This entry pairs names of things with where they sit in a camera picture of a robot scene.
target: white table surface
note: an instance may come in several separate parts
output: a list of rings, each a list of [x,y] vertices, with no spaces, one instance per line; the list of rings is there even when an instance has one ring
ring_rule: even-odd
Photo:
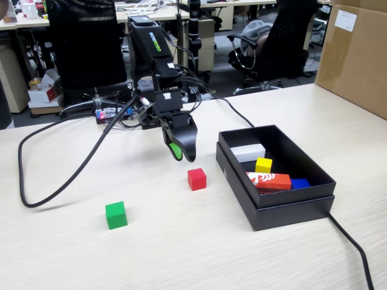
[[[182,0],[184,4],[188,3],[188,0]],[[319,4],[328,5],[331,3],[330,0],[317,0]],[[209,7],[228,7],[228,6],[245,6],[245,5],[263,5],[263,4],[276,4],[276,0],[237,0],[229,2],[216,2],[216,3],[207,3],[200,4],[201,8]]]
[[[173,20],[176,19],[176,13],[177,8],[176,6],[165,6],[161,9],[157,10],[153,14],[149,14],[149,18],[153,21],[166,21],[166,20]],[[127,22],[128,16],[126,14],[126,11],[117,11],[117,22]],[[46,19],[38,18],[38,19],[27,19],[23,17],[22,13],[19,13],[16,15],[18,22],[11,23],[11,24],[5,24],[3,21],[0,22],[0,30],[12,30],[12,29],[18,29],[18,28],[30,28],[30,27],[44,27],[44,26],[50,26],[50,22]],[[188,19],[189,13],[182,11],[181,12],[181,18],[182,19]]]
[[[331,212],[387,289],[387,121],[316,85],[229,100],[256,126],[276,124],[337,181]],[[173,159],[160,128],[117,130],[35,209],[19,197],[17,151],[43,125],[0,131],[0,289],[366,289],[357,250],[328,219],[254,232],[215,160],[218,132],[248,125],[223,101],[193,117],[194,163]],[[102,130],[87,118],[28,141],[28,200],[62,185]],[[200,167],[207,188],[192,192],[187,170]],[[119,201],[129,225],[110,231],[105,205]]]

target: office chair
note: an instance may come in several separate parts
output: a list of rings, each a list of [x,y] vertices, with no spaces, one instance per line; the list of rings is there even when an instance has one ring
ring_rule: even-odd
[[[241,49],[235,48],[234,39],[247,41],[251,48],[257,48],[257,43],[242,35],[228,35],[233,51],[229,53],[229,63],[239,71],[246,73],[249,78],[239,92],[262,89],[279,89],[273,86],[278,78],[294,79],[304,76],[304,67],[309,52],[304,50],[305,36],[308,24],[317,10],[317,0],[281,0],[278,16],[268,35],[261,53],[254,57],[245,57]]]
[[[47,0],[47,12],[53,40],[51,59],[63,90],[94,88],[90,101],[65,107],[60,114],[76,107],[114,105],[100,97],[97,89],[127,81],[122,26],[117,23],[114,0]]]

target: red cube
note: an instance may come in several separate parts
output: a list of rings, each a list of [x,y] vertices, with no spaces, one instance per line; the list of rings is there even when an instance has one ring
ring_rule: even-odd
[[[188,184],[192,191],[207,187],[207,177],[202,168],[188,171]]]

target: robotic arm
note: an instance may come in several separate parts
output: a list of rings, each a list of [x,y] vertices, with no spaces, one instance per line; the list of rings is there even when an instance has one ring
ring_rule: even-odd
[[[139,119],[145,127],[161,126],[164,142],[176,160],[181,161],[184,154],[193,162],[198,129],[190,112],[182,111],[181,99],[188,95],[189,88],[170,89],[178,84],[181,75],[173,64],[163,32],[147,16],[129,17],[128,28],[133,92],[147,104]]]

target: blue block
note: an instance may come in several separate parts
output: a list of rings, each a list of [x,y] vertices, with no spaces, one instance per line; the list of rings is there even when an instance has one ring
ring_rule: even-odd
[[[304,189],[310,187],[309,182],[306,179],[291,179],[291,189]]]

